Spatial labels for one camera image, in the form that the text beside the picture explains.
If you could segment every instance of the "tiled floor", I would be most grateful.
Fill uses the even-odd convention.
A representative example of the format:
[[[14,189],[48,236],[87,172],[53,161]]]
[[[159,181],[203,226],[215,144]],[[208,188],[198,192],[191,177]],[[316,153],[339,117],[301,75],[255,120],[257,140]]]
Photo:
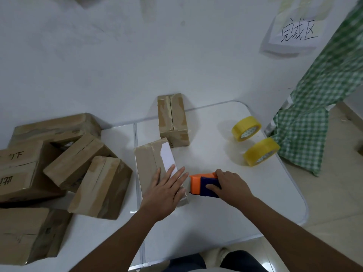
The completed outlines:
[[[309,206],[310,217],[304,228],[360,265],[363,265],[363,157],[356,150],[362,144],[363,132],[334,107],[330,111],[320,176],[285,163]],[[288,271],[264,237],[228,248],[249,252],[270,272]],[[215,265],[218,251],[219,248],[202,252],[207,267]],[[164,262],[142,271],[161,271],[166,266]]]

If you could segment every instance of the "yellow tape roll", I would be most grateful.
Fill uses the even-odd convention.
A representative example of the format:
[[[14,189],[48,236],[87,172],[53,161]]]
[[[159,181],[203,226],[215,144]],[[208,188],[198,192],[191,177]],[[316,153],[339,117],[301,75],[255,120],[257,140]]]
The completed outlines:
[[[265,138],[253,145],[243,154],[249,166],[254,166],[273,156],[280,146],[271,138]]]
[[[232,134],[237,141],[244,141],[261,129],[261,124],[253,117],[243,118],[232,128]]]

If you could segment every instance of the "right hand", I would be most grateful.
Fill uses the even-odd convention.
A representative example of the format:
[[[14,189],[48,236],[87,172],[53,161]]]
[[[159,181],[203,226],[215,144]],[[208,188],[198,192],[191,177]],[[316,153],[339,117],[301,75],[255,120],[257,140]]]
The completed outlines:
[[[229,171],[223,172],[221,169],[217,169],[216,174],[222,189],[213,184],[207,184],[206,188],[215,192],[221,200],[241,209],[245,204],[248,204],[249,200],[254,199],[247,183],[238,174]]]

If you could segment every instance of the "green checkered cloth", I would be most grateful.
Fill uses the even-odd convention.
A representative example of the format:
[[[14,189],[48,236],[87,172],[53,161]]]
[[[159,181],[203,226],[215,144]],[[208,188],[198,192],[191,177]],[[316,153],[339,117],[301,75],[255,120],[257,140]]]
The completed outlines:
[[[363,0],[348,14],[329,43],[299,81],[294,104],[279,110],[272,138],[278,154],[318,175],[323,159],[329,112],[363,82]]]

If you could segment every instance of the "cardboard box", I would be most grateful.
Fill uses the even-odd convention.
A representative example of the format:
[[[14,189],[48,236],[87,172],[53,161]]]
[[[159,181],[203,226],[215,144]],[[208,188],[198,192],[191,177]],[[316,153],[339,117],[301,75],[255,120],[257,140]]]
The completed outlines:
[[[64,195],[65,192],[43,174],[43,169],[61,153],[42,141],[0,150],[0,202]]]
[[[0,264],[56,257],[71,216],[48,208],[0,209]]]
[[[189,146],[187,118],[182,94],[157,97],[160,137],[166,137],[170,147]]]
[[[171,165],[175,164],[169,142],[166,138],[134,148],[136,167],[142,195],[148,190],[152,177],[158,168],[161,168],[160,179],[165,176]],[[178,206],[188,203],[187,194],[181,199]]]
[[[43,172],[61,189],[77,192],[92,159],[97,156],[117,156],[91,134],[85,134],[49,164]]]
[[[66,150],[85,133],[99,138],[101,137],[101,127],[91,114],[76,114],[17,126],[8,146],[25,141],[43,140]]]
[[[93,158],[68,212],[117,219],[132,170],[119,158]]]

